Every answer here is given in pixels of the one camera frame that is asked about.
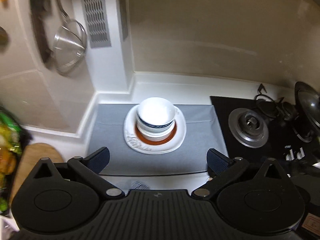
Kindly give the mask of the large white floral square plate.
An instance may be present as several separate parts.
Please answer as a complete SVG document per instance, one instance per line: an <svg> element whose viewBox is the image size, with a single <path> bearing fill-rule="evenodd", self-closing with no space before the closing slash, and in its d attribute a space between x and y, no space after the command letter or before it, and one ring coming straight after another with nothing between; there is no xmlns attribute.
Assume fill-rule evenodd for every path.
<svg viewBox="0 0 320 240"><path fill-rule="evenodd" d="M182 145L187 133L187 123L178 107L175 108L172 124L160 132L147 131L144 127L139 127L137 108L132 107L124 121L124 139L130 148L142 154L165 154Z"/></svg>

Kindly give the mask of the grey table mat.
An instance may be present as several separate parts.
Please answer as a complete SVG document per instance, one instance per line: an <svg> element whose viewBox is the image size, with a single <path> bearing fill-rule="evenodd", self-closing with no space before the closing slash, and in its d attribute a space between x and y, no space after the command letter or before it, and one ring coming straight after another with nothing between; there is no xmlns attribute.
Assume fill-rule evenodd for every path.
<svg viewBox="0 0 320 240"><path fill-rule="evenodd" d="M88 152L108 148L110 162L102 174L161 176L204 172L207 152L227 154L212 105L177 105L167 131L151 133L137 124L137 106L100 105Z"/></svg>

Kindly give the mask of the black glass gas stove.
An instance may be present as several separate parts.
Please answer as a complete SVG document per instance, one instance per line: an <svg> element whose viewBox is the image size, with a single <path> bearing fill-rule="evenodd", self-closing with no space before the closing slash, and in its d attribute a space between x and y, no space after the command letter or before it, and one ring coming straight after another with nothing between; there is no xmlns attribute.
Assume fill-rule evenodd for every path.
<svg viewBox="0 0 320 240"><path fill-rule="evenodd" d="M298 112L284 121L268 118L254 99L211 96L210 100L230 158L243 157L255 164L274 158L292 176L319 176L319 137Z"/></svg>

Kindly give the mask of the brown orange plate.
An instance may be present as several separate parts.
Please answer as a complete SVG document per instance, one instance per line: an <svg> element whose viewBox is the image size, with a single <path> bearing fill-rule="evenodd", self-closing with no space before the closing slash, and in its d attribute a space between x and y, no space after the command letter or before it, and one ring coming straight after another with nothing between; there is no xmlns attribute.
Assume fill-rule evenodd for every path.
<svg viewBox="0 0 320 240"><path fill-rule="evenodd" d="M177 125L174 123L170 126L170 128L161 133L151 133L147 131L141 131L138 128L138 125L135 125L135 133L138 139L142 142L149 144L149 145L161 145L166 142L169 142L177 131Z"/></svg>

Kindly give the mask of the white blue rimmed bowl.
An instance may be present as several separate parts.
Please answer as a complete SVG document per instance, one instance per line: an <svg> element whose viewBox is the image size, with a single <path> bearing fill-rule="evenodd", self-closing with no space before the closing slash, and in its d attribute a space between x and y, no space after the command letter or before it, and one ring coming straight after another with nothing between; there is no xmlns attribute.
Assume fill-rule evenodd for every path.
<svg viewBox="0 0 320 240"><path fill-rule="evenodd" d="M171 125L175 123L175 120L172 120L172 122L164 125L152 125L148 124L146 121L144 121L138 114L138 111L136 111L136 124L138 125L138 128L141 131L147 131L151 133L161 133L170 128Z"/></svg>

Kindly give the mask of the wooden cutting board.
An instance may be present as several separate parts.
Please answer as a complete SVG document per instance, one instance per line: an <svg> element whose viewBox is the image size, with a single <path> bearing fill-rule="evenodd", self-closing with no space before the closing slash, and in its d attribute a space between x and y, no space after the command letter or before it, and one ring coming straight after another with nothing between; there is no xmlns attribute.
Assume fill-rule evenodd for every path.
<svg viewBox="0 0 320 240"><path fill-rule="evenodd" d="M11 206L13 198L27 178L28 174L34 168L36 163L43 157L50 158L54 163L64 162L61 154L49 144L39 142L28 145L23 152L21 161L17 168L15 180L11 190L9 206Z"/></svg>

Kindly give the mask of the small white bowl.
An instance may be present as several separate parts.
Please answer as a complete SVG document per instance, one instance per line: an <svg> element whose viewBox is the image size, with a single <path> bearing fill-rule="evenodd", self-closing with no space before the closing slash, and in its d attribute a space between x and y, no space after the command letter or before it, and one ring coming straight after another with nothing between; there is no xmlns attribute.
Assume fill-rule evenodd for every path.
<svg viewBox="0 0 320 240"><path fill-rule="evenodd" d="M175 118L175 106L167 99L151 97L137 107L137 115L142 123L150 127L165 127Z"/></svg>

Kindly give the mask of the black iron pan support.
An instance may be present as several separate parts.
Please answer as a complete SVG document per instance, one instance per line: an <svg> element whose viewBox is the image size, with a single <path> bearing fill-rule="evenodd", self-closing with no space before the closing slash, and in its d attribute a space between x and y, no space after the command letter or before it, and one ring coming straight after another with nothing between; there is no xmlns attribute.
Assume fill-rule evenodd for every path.
<svg viewBox="0 0 320 240"><path fill-rule="evenodd" d="M266 88L262 83L257 89L257 95L254 97L254 100L260 111L270 119L290 121L297 115L295 106L284 101L284 97L276 101L268 96Z"/></svg>

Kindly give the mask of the yellow green snack bag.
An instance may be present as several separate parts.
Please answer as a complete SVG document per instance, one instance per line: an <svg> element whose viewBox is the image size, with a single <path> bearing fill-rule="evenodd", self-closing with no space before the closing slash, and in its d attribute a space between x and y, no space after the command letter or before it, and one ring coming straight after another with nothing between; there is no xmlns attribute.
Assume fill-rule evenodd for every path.
<svg viewBox="0 0 320 240"><path fill-rule="evenodd" d="M1 215L8 216L12 187L29 134L1 108Z"/></svg>

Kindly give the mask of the black wok lid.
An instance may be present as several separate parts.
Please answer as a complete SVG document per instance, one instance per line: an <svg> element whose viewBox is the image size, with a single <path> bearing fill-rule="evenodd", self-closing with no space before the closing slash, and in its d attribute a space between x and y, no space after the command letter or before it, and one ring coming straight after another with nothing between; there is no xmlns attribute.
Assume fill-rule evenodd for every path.
<svg viewBox="0 0 320 240"><path fill-rule="evenodd" d="M298 81L295 83L295 102L298 112L310 122L319 137L319 92L310 85Z"/></svg>

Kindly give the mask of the metal mesh strainer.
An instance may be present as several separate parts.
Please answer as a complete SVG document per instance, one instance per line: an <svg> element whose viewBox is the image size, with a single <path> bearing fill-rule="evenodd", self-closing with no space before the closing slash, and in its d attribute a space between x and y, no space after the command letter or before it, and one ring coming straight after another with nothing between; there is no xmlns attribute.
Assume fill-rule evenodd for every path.
<svg viewBox="0 0 320 240"><path fill-rule="evenodd" d="M87 34L84 26L70 18L60 0L56 0L62 15L62 24L53 41L53 58L60 75L71 74L84 61L87 50Z"/></svg>

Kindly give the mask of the white wall vent grille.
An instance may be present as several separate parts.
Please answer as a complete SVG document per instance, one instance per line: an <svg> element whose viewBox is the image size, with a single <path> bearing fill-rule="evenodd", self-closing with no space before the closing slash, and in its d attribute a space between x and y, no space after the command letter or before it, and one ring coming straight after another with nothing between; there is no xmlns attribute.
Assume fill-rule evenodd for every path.
<svg viewBox="0 0 320 240"><path fill-rule="evenodd" d="M105 0L81 0L91 48L111 46Z"/></svg>

